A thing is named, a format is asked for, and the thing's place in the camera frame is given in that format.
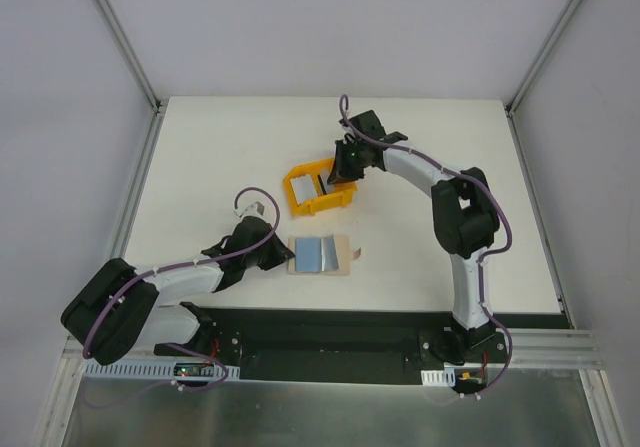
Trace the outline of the white credit card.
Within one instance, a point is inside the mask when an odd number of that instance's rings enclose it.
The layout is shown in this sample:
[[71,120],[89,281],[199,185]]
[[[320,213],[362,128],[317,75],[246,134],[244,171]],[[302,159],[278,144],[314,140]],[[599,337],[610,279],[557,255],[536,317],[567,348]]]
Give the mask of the white credit card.
[[319,196],[327,195],[327,190],[326,190],[326,187],[325,187],[325,184],[324,184],[324,181],[323,181],[321,175],[316,175],[316,180],[317,180],[317,183],[319,185],[320,192],[321,192],[319,194]]

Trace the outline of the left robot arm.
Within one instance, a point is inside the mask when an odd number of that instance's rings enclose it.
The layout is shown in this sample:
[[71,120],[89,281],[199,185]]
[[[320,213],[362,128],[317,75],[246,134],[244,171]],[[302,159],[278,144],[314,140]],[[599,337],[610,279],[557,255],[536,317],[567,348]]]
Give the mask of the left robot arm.
[[108,260],[64,309],[61,324],[83,355],[101,365],[134,347],[165,343],[199,356],[212,334],[187,299],[223,291],[250,268],[268,271],[294,257],[269,223],[249,215],[192,261],[140,273],[122,258]]

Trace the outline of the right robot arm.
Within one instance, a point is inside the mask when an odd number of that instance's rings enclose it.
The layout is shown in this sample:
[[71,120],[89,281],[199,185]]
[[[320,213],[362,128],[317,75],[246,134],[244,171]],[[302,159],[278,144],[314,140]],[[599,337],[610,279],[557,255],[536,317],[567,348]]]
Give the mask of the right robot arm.
[[482,263],[500,218],[484,172],[478,168],[455,171],[415,150],[404,134],[387,133],[372,110],[354,117],[348,116],[345,106],[340,111],[345,135],[336,142],[328,183],[360,180],[367,168],[375,167],[429,196],[435,237],[450,255],[454,286],[452,326],[429,342],[430,352],[452,365],[473,361],[495,333]]

